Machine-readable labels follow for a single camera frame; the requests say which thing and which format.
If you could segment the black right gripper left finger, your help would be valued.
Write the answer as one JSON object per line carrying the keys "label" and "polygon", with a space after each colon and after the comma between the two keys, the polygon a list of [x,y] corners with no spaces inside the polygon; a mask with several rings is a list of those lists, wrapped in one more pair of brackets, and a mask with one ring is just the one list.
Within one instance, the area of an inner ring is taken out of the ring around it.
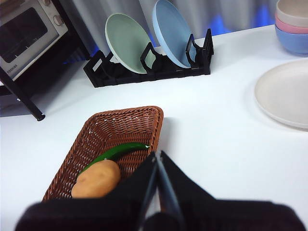
{"label": "black right gripper left finger", "polygon": [[156,174],[151,153],[114,190],[102,198],[52,199],[30,206],[17,231],[136,231],[151,201]]}

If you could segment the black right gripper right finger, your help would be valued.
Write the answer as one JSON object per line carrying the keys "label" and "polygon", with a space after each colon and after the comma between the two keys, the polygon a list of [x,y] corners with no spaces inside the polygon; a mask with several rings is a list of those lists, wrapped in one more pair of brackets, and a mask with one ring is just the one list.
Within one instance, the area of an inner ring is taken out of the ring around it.
{"label": "black right gripper right finger", "polygon": [[271,201],[216,199],[160,154],[188,231],[304,231],[296,212]]}

